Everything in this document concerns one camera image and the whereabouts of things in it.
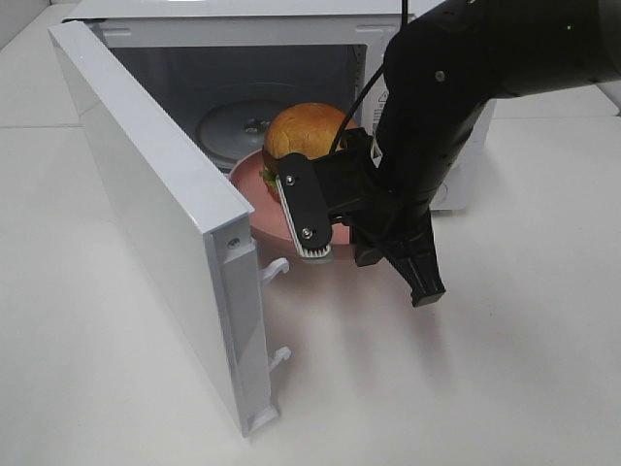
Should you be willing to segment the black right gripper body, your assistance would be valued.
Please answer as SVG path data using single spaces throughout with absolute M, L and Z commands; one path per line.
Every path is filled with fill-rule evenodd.
M 365 130 L 346 130 L 341 145 L 312 167 L 329 218 L 350 228 L 355 263 L 370 266 L 385 258 L 394 266 L 434 265 L 429 208 L 379 182 L 374 143 Z

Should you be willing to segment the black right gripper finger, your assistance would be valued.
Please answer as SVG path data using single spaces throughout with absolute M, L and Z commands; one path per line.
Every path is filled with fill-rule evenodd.
M 293 152 L 278 162 L 277 188 L 297 254 L 307 263 L 333 258 L 332 223 L 312 162 Z
M 411 304 L 422 307 L 438 302 L 445 293 L 432 232 L 390 241 L 387 258 L 411 288 Z

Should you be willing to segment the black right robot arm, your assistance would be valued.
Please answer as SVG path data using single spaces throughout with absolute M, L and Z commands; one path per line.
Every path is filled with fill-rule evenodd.
M 301 256 L 326 256 L 344 224 L 356 264 L 386 259 L 424 306 L 444 294 L 430 205 L 486 104 L 617 80 L 620 5 L 445 1 L 400 28 L 376 75 L 376 131 L 342 125 L 326 155 L 287 154 L 278 192 Z

